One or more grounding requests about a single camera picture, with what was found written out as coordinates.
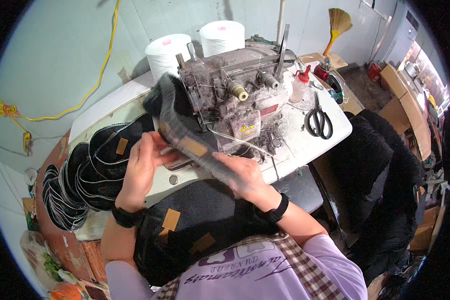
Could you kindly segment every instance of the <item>hand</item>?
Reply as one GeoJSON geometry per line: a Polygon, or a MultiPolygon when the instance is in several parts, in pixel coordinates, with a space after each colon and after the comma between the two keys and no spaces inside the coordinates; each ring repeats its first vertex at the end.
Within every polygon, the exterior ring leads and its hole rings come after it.
{"type": "Polygon", "coordinates": [[[115,201],[116,207],[129,213],[143,208],[145,196],[152,188],[156,168],[177,157],[176,154],[161,155],[160,151],[167,147],[168,144],[155,131],[141,135],[130,151],[123,186],[115,201]]]}
{"type": "Polygon", "coordinates": [[[278,204],[280,204],[282,196],[272,186],[264,182],[260,167],[255,160],[245,157],[228,156],[217,152],[212,153],[212,155],[215,159],[230,168],[230,170],[234,171],[242,180],[240,184],[237,184],[233,180],[230,180],[228,183],[230,189],[237,195],[246,201],[252,202],[263,211],[278,207],[276,202],[278,201],[278,204]]]}

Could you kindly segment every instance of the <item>red label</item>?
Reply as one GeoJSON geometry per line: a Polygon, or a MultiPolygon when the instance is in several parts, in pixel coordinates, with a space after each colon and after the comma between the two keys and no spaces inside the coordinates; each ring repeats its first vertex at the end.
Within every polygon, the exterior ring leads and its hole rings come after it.
{"type": "Polygon", "coordinates": [[[268,115],[269,113],[276,111],[277,108],[278,108],[278,104],[275,104],[273,106],[267,107],[266,109],[262,109],[260,111],[260,117],[268,115]]]}

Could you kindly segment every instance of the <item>red bottle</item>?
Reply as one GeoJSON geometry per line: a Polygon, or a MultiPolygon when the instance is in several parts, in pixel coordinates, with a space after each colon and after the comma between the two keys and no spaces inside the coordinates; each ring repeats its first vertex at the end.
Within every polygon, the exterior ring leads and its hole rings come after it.
{"type": "Polygon", "coordinates": [[[323,81],[327,81],[330,75],[330,57],[325,58],[313,69],[313,75],[317,76],[323,81]]]}

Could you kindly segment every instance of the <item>orange broom handle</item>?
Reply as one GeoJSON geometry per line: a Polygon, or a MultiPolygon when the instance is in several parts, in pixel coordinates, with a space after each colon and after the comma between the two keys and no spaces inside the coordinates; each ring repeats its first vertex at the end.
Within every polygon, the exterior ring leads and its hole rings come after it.
{"type": "Polygon", "coordinates": [[[332,44],[334,42],[332,41],[332,39],[330,39],[330,42],[328,42],[327,48],[325,49],[325,51],[323,52],[323,56],[327,56],[328,55],[328,51],[330,51],[330,48],[332,47],[332,44]]]}

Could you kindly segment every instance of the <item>red bucket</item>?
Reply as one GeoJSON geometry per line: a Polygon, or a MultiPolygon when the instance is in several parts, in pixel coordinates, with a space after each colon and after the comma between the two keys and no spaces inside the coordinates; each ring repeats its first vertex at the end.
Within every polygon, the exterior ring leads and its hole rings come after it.
{"type": "Polygon", "coordinates": [[[381,71],[382,71],[382,68],[380,68],[379,65],[377,65],[376,63],[371,63],[370,67],[368,69],[367,76],[372,82],[377,82],[380,79],[381,71]]]}

